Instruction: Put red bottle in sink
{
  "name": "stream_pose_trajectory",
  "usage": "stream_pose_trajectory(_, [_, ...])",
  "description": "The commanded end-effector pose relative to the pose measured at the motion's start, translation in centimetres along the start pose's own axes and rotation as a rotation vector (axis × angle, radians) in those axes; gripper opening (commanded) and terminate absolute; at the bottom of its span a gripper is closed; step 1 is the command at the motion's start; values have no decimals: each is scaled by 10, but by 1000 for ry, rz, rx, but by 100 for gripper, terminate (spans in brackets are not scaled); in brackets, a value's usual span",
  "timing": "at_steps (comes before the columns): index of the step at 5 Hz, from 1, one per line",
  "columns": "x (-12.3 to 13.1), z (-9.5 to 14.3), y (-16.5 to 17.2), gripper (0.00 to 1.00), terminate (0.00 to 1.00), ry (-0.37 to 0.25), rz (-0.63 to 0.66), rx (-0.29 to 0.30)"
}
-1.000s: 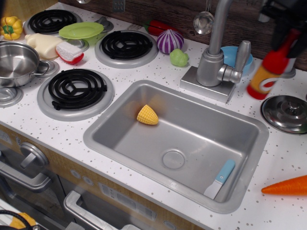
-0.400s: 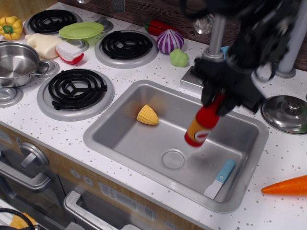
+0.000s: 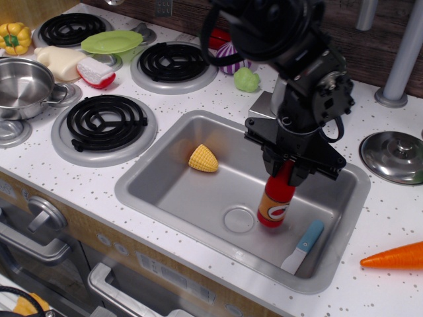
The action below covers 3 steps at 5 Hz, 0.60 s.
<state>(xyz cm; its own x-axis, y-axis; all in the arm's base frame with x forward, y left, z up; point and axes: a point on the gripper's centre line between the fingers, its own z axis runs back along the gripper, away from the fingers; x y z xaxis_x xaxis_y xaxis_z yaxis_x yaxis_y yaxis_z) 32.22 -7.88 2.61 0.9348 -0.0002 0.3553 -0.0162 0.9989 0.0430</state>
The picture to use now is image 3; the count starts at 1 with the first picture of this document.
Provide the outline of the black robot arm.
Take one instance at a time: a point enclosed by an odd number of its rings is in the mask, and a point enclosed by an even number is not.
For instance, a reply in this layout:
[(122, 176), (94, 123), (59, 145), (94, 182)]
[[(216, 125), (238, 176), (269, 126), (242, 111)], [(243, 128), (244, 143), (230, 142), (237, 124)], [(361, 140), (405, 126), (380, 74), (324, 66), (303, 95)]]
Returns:
[(314, 173), (336, 179), (346, 166), (322, 129), (350, 113), (354, 85), (320, 29), (324, 10), (322, 1), (214, 1), (200, 35), (207, 63), (265, 63), (286, 84), (275, 118), (248, 118), (245, 137), (261, 146), (269, 175), (293, 162), (291, 186)]

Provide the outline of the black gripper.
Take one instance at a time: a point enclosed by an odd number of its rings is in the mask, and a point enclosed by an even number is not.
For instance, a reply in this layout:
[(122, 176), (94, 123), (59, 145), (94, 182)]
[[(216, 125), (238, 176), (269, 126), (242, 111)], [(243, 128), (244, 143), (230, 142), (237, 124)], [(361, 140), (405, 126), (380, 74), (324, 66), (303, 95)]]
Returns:
[(315, 87), (302, 96), (286, 85), (284, 101), (275, 119), (249, 117), (245, 137), (260, 145), (267, 173), (276, 177), (283, 164), (292, 162), (288, 184), (300, 186), (316, 172), (337, 179), (346, 166), (322, 129), (330, 121), (338, 125), (338, 136), (344, 133), (341, 117), (347, 113), (347, 87), (334, 84)]

